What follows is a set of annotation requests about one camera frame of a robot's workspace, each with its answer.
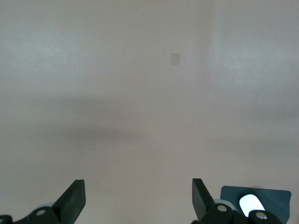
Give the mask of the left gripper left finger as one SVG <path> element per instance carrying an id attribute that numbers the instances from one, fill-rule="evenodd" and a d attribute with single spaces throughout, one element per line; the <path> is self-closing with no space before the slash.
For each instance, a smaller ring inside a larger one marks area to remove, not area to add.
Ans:
<path id="1" fill-rule="evenodd" d="M 17 221 L 14 221 L 10 215 L 1 215 L 0 222 L 2 224 L 73 224 L 85 204 L 85 181 L 75 180 L 53 205 L 37 208 Z"/>

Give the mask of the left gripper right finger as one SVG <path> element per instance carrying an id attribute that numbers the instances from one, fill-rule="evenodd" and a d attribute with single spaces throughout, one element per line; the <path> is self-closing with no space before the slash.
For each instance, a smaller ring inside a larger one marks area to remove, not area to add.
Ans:
<path id="1" fill-rule="evenodd" d="M 192 204 L 197 216 L 194 224 L 280 224 L 273 213 L 263 210 L 242 214 L 230 201 L 213 199 L 200 178 L 192 180 Z"/>

